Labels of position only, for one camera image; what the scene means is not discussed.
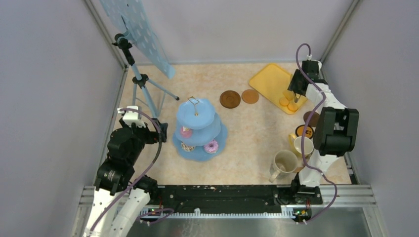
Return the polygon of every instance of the yellow tray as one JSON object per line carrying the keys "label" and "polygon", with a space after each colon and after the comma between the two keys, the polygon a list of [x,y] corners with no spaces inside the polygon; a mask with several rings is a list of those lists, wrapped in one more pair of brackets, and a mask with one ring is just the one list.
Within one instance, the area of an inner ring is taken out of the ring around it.
{"label": "yellow tray", "polygon": [[[297,103],[293,102],[293,93],[287,90],[291,81],[291,76],[292,75],[289,72],[278,65],[271,63],[254,75],[249,80],[249,85],[285,113],[293,115],[307,101],[307,98],[302,96]],[[288,106],[282,106],[279,101],[283,97],[288,100],[289,104],[295,105],[297,110],[291,111],[288,109]]]}

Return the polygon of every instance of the cup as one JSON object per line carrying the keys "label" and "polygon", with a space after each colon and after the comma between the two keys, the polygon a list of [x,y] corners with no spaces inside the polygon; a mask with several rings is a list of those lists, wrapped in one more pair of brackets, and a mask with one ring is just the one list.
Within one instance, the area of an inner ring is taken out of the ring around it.
{"label": "cup", "polygon": [[295,169],[297,169],[297,165],[297,156],[293,152],[288,150],[279,151],[272,160],[269,169],[269,172],[271,173],[269,181],[272,183],[276,178],[293,173]]}
{"label": "cup", "polygon": [[[302,136],[297,137],[295,134],[291,133],[288,135],[288,142],[291,146],[291,151],[297,156],[302,158],[301,153],[301,139]],[[311,141],[309,138],[304,138],[304,155],[305,157],[309,156],[314,150],[314,144],[313,141]]]}

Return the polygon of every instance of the dark brown coaster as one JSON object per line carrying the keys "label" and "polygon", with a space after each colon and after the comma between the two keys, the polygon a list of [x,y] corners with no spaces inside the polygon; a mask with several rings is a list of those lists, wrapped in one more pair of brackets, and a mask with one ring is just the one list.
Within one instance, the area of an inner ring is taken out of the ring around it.
{"label": "dark brown coaster", "polygon": [[240,95],[233,90],[227,90],[223,92],[220,96],[220,103],[222,106],[233,109],[240,104]]}
{"label": "dark brown coaster", "polygon": [[[298,126],[298,127],[295,129],[295,134],[297,135],[297,137],[302,136],[302,132],[303,132],[303,130],[304,130],[304,124],[303,124],[303,125]],[[314,135],[314,130],[313,130],[313,128],[312,128],[311,126],[308,126],[308,127],[307,127],[307,131],[305,132],[305,137],[306,137],[306,138],[308,138],[308,139],[311,139],[311,138],[313,137],[313,135]]]}
{"label": "dark brown coaster", "polygon": [[242,93],[242,99],[248,104],[254,104],[259,100],[259,92],[253,89],[245,90]]}
{"label": "dark brown coaster", "polygon": [[[310,115],[311,111],[308,111],[304,114],[303,119],[304,122],[307,122],[308,116]],[[317,122],[319,121],[320,115],[316,112],[314,112],[313,116],[310,119],[310,122],[308,122],[308,125],[312,127],[316,127]]]}

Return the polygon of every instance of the yellow mug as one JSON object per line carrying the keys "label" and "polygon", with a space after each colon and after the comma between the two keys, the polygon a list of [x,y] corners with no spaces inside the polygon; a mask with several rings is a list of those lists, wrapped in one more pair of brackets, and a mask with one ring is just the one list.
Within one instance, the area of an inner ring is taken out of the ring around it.
{"label": "yellow mug", "polygon": [[[297,137],[295,134],[290,133],[288,135],[288,142],[291,147],[291,151],[297,156],[302,157],[301,153],[301,136]],[[310,155],[314,150],[313,141],[308,139],[307,137],[304,138],[304,155],[307,157]]]}

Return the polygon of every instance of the white wall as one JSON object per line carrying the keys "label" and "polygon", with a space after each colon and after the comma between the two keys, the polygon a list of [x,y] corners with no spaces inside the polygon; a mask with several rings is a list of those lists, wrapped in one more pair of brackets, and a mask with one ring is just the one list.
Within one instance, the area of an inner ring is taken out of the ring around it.
{"label": "white wall", "polygon": [[360,113],[352,157],[390,236],[418,236],[419,2],[363,1],[325,64],[339,100]]}
{"label": "white wall", "polygon": [[[92,0],[111,35],[120,33]],[[172,63],[293,61],[307,42],[316,58],[352,0],[143,0]],[[137,63],[149,63],[132,50]]]}
{"label": "white wall", "polygon": [[70,236],[122,69],[81,0],[0,5],[0,236]]}

